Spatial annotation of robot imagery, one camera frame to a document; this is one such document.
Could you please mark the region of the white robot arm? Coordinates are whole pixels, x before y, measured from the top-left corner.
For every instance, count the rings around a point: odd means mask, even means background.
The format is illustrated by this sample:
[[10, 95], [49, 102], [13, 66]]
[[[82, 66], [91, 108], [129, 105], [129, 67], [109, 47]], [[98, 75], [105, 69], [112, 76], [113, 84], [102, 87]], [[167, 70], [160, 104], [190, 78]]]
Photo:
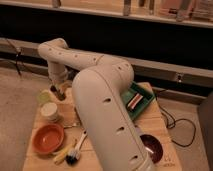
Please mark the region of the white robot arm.
[[156, 171], [130, 119], [121, 94], [134, 79], [131, 64], [112, 55], [72, 50], [62, 38], [38, 46], [54, 83], [78, 71], [72, 83], [76, 110], [103, 171]]

